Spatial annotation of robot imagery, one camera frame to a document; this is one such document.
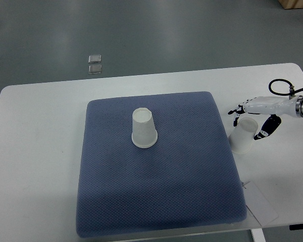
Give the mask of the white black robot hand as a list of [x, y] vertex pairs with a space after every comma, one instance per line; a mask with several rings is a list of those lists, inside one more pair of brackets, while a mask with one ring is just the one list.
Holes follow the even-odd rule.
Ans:
[[277, 130], [282, 123], [281, 115], [303, 117], [302, 103], [303, 96], [295, 96], [291, 99], [286, 97], [260, 96], [246, 100], [235, 109], [230, 110], [228, 114], [234, 114], [234, 127], [237, 126], [239, 117], [244, 113], [268, 115], [269, 117], [262, 125], [261, 130], [254, 136], [254, 140], [260, 140], [270, 136]]

